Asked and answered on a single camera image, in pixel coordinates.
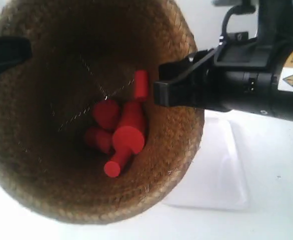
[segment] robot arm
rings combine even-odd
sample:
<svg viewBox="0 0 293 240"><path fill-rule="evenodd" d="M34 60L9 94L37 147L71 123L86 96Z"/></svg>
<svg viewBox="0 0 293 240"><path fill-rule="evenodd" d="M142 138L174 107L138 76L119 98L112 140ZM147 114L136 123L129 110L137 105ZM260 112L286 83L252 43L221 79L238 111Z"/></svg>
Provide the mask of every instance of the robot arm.
<svg viewBox="0 0 293 240"><path fill-rule="evenodd" d="M252 14L249 0L226 14L217 48L159 66L156 104L239 110L293 121L293 2L259 0L258 31L228 33L230 17Z"/></svg>

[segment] red peg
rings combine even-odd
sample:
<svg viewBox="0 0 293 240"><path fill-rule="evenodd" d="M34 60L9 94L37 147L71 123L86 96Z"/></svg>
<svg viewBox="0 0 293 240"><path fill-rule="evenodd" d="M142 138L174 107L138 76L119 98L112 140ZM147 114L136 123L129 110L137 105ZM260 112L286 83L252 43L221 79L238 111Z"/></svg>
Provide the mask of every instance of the red peg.
<svg viewBox="0 0 293 240"><path fill-rule="evenodd" d="M134 154L142 151L145 145L146 120L141 103L127 102L123 107L122 117L113 134L115 151L129 148Z"/></svg>
<svg viewBox="0 0 293 240"><path fill-rule="evenodd" d="M117 151L113 157L104 165L104 172L110 178L116 178L120 175L123 168L132 156L132 151L128 147L123 147Z"/></svg>
<svg viewBox="0 0 293 240"><path fill-rule="evenodd" d="M91 114L101 128L112 131L119 123L121 109L116 101L107 99L94 105Z"/></svg>
<svg viewBox="0 0 293 240"><path fill-rule="evenodd" d="M145 102L149 96L149 74L146 70L138 70L134 73L134 99Z"/></svg>
<svg viewBox="0 0 293 240"><path fill-rule="evenodd" d="M84 135L84 142L91 148L109 154L112 149L112 133L98 127L90 127Z"/></svg>

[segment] white background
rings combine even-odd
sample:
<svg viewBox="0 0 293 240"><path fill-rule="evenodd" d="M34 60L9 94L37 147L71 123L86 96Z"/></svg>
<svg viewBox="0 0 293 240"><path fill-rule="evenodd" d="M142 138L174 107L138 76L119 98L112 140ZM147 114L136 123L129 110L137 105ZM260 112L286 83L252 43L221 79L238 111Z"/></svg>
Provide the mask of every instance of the white background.
<svg viewBox="0 0 293 240"><path fill-rule="evenodd" d="M198 48L217 45L226 9L213 8L209 0L177 2ZM238 16L230 29L254 34L256 21L256 16ZM234 134L249 189L247 210L177 209L159 203L123 222L72 226L23 209L0 189L0 239L293 240L293 123L240 112L223 116L238 124Z"/></svg>

